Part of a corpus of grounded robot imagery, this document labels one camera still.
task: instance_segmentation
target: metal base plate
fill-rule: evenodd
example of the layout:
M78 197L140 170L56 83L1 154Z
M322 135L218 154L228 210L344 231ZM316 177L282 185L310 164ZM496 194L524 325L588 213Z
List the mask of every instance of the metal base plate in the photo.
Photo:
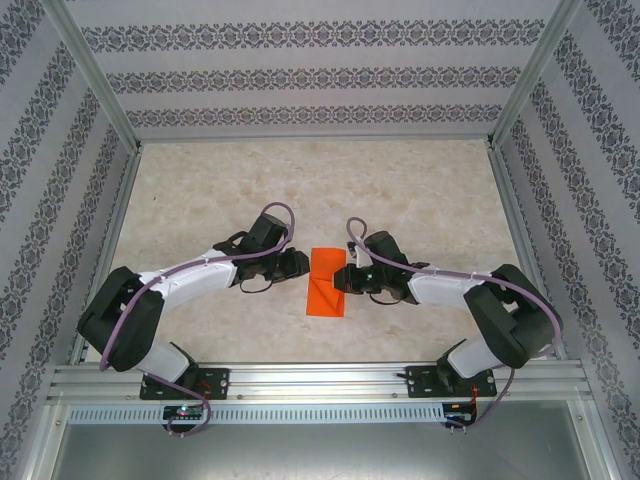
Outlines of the metal base plate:
M226 400L229 390L228 368L199 368L193 391L207 400ZM193 400L186 393L143 377L140 386L141 400Z
M405 378L409 398L468 397L471 396L473 387L477 388L478 397L495 397L498 393L492 370L485 370L461 382L453 393L438 379L435 365L408 366L405 368Z
M410 398L405 378L407 367L436 368L435 363L397 362L361 364L200 364L200 368L223 368L229 371L224 402L242 404L354 404L385 402L423 402ZM509 378L507 368L493 370L498 390ZM144 404L139 398L143 376L139 371L100 372L97 364L58 366L49 392L47 405L114 405ZM589 400L591 387L578 360L535 360L518 370L509 388L511 395L503 401ZM492 396L480 395L479 401ZM471 401L471 390L459 397L443 395L429 398L435 402L465 403ZM172 400L163 403L184 403Z

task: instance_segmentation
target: ventilated metal strip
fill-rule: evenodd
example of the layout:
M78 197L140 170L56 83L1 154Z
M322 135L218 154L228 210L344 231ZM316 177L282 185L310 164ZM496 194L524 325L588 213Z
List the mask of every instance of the ventilated metal strip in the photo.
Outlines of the ventilated metal strip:
M164 406L93 405L72 407L70 425L150 425ZM444 421L441 403L363 405L215 405L212 424L425 423ZM175 424L199 421L176 420Z

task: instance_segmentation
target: enclosure wall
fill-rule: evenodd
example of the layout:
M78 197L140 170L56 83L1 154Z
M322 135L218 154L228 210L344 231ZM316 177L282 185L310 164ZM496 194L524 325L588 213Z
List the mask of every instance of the enclosure wall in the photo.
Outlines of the enclosure wall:
M74 1L143 140L488 134L557 0Z
M640 478L639 13L638 0L584 2L502 145L624 478Z
M37 1L0 4L0 478L66 363L129 158Z

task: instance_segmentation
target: orange cloth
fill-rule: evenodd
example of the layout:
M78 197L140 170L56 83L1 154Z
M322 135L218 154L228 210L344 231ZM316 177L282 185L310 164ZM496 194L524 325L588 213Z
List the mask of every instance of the orange cloth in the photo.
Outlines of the orange cloth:
M333 274L346 264L347 252L342 248L311 249L307 315L344 316L344 292L333 288Z

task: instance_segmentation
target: aluminum frame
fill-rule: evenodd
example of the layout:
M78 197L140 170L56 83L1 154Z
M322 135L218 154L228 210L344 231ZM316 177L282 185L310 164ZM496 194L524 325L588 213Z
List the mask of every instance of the aluminum frame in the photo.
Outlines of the aluminum frame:
M229 368L227 400L216 405L428 405L465 402L468 397L410 399L405 380L397 377L409 365L433 362L352 364L203 364ZM498 390L508 369L494 370ZM180 401L143 401L138 397L142 373L100 372L96 363L56 368L43 417L22 479L51 478L74 406L176 405ZM490 399L478 399L486 403ZM604 435L586 373L579 360L534 360L516 373L503 401L566 401L576 413L576 435L593 479L618 479L613 454Z
M558 23L559 26L557 28L561 28L562 31L564 31L566 26L563 26L564 22L570 20L569 15L572 17L575 13L575 10L573 13L570 13L569 10L571 9L564 11L563 16L565 16L565 18ZM523 272L538 291L545 292L544 282L542 281L542 276L540 275L540 270L533 253L533 247L525 228L524 218L518 208L518 202L513 186L509 181L499 144L497 145L496 143L494 137L493 143L487 139L485 145L518 261L520 262ZM560 360L567 360L569 358L563 344L558 345L556 356ZM567 406L591 478L621 479L622 476L613 455L611 444L605 433L604 425L602 424L602 419L600 418L595 401L593 399L586 402L568 401Z
M495 146L502 145L509 136L509 131L527 102L529 94L581 4L580 0L560 0L558 3L496 121L496 127L491 135Z

